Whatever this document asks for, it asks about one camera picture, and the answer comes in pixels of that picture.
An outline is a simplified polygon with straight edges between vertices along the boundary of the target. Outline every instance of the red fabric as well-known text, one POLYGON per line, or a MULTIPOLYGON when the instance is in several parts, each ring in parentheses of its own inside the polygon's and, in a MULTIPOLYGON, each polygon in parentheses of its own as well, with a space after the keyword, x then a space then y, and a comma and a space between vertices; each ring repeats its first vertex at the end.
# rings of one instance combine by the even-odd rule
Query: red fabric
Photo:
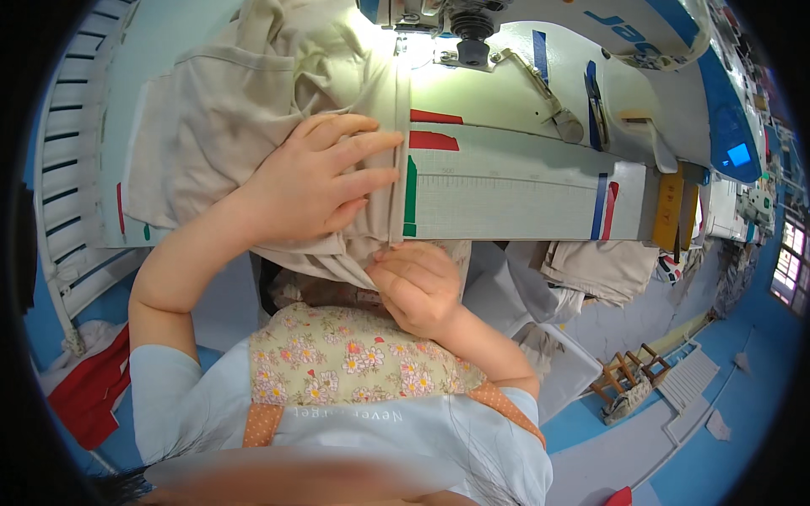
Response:
POLYGON ((411 109, 411 121, 417 123, 450 123, 451 125, 464 124, 464 120, 460 116, 431 113, 429 111, 420 111, 419 109, 411 109))
POLYGON ((458 141, 449 135, 436 132, 421 132, 411 130, 408 147, 414 149, 438 149, 443 151, 458 151, 458 141))
POLYGON ((602 231, 602 240, 610 239, 610 229, 613 225, 613 208, 619 197, 619 183, 613 181, 607 188, 607 209, 605 210, 605 226, 602 231))
POLYGON ((633 493, 630 491, 630 487, 625 487, 611 495, 604 506, 633 506, 633 493))
POLYGON ((97 448, 118 428, 113 404, 130 384, 130 326, 98 355, 82 360, 48 396, 82 448, 97 448))

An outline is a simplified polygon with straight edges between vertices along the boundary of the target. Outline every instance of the hand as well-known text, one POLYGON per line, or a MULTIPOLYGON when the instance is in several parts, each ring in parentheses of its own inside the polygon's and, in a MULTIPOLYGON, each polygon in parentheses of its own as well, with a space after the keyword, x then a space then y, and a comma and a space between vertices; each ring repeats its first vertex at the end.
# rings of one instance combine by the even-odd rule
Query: hand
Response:
POLYGON ((437 246, 420 241, 391 245, 366 268, 383 304, 400 327, 441 344, 464 307, 458 267, 437 246))
POLYGON ((312 239, 348 226, 369 202, 364 196, 399 178, 395 168, 341 174, 367 156, 403 141, 370 132, 379 123, 356 114, 322 114, 301 122, 257 171, 228 197, 251 244, 312 239), (340 140, 344 135, 370 132, 340 140))

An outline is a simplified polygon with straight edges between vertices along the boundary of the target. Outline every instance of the floral apron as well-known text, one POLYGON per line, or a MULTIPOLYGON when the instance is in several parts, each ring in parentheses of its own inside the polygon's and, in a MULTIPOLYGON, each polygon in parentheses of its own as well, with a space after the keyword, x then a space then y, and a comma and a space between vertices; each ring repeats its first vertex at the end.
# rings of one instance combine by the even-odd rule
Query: floral apron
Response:
POLYGON ((250 336, 249 353, 252 402, 243 447, 269 445, 285 406, 456 393, 492 407, 546 445, 540 430, 476 366, 368 309, 291 304, 250 336))

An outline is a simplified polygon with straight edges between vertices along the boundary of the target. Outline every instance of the window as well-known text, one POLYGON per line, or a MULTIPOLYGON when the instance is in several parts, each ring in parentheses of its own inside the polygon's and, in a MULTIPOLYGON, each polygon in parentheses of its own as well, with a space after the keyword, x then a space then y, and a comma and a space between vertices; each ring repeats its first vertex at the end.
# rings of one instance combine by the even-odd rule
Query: window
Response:
POLYGON ((803 224, 790 215, 785 216, 770 292, 794 313, 804 315, 810 292, 810 237, 805 236, 803 224))

